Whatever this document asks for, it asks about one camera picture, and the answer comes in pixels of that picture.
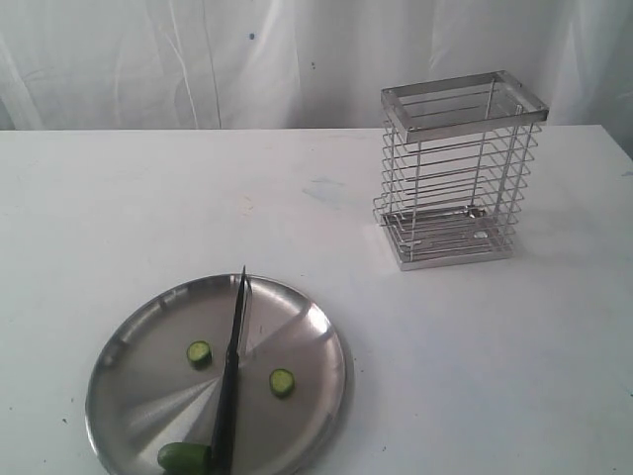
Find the green cucumber slice left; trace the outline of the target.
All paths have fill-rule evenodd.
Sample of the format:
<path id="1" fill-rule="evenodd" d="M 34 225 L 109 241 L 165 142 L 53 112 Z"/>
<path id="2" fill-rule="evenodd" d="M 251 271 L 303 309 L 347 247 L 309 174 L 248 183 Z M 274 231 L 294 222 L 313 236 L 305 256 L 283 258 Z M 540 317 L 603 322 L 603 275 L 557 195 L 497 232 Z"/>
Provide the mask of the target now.
<path id="1" fill-rule="evenodd" d="M 202 370 L 213 362 L 211 346 L 204 340 L 196 340 L 189 344 L 186 350 L 187 360 L 195 370 Z"/>

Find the green cucumber slice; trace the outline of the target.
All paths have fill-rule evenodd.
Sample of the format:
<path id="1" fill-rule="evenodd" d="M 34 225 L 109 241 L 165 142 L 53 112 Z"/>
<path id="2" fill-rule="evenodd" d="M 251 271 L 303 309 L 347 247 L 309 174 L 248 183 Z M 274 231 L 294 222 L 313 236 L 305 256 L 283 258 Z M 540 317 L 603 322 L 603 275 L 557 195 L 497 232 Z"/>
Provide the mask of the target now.
<path id="1" fill-rule="evenodd" d="M 213 362 L 211 346 L 204 340 L 196 340 L 189 344 L 186 350 L 187 360 L 195 370 L 202 370 Z"/>
<path id="2" fill-rule="evenodd" d="M 294 374 L 285 368 L 276 368 L 269 375 L 271 393 L 280 399 L 290 396 L 296 386 Z"/>

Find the round stainless steel plate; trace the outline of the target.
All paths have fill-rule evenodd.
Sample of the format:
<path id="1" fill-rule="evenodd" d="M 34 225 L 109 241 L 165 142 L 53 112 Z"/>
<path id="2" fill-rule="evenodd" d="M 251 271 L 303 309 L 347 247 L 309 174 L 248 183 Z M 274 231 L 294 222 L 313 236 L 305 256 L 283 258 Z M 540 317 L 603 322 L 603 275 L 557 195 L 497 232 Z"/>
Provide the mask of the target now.
<path id="1" fill-rule="evenodd" d="M 232 470 L 293 474 L 335 432 L 349 359 L 311 298 L 261 276 L 251 276 L 249 284 Z M 238 285 L 235 274 L 178 285 L 135 311 L 108 340 L 85 404 L 91 445 L 108 472 L 157 474 L 163 445 L 211 442 Z M 213 352 L 212 364 L 202 370 L 186 356 L 196 340 Z M 295 376 L 295 389 L 284 399 L 270 391 L 276 368 Z"/>

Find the white backdrop curtain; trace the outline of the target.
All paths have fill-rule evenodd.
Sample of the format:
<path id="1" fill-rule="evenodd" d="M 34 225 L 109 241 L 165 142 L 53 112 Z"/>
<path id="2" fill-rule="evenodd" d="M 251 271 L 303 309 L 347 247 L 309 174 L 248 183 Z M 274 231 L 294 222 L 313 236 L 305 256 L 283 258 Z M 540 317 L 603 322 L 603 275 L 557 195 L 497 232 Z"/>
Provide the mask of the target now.
<path id="1" fill-rule="evenodd" d="M 5 1 L 19 130 L 369 128 L 382 89 L 505 69 L 554 124 L 632 115 L 628 1 Z"/>

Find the green cucumber slice right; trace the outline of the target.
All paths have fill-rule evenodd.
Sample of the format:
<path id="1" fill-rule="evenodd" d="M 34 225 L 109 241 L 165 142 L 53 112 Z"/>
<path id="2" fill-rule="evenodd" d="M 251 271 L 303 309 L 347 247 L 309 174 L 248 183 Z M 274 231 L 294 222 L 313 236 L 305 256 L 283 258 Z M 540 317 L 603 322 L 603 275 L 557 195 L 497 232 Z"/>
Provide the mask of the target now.
<path id="1" fill-rule="evenodd" d="M 296 386 L 294 374 L 285 368 L 276 368 L 269 375 L 271 393 L 280 399 L 290 396 Z"/>

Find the black handled kitchen knife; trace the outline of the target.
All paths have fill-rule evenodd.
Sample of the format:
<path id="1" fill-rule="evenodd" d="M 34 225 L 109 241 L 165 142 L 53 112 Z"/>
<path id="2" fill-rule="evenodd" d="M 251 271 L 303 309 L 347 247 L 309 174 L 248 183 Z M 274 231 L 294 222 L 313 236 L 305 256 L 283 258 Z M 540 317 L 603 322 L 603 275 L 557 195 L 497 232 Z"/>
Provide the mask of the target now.
<path id="1" fill-rule="evenodd" d="M 225 369 L 211 444 L 210 474 L 231 472 L 238 406 L 239 347 L 248 300 L 248 274 L 242 267 L 236 296 L 231 335 L 226 349 Z"/>

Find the green cucumber piece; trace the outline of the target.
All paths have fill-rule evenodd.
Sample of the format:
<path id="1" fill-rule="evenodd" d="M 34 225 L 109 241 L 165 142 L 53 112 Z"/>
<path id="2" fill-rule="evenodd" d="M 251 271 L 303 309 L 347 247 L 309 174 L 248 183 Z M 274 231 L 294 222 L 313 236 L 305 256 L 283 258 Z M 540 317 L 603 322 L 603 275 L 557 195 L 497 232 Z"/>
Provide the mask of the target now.
<path id="1" fill-rule="evenodd" d="M 207 474 L 211 449 L 199 443 L 171 442 L 158 450 L 156 459 L 168 474 Z"/>

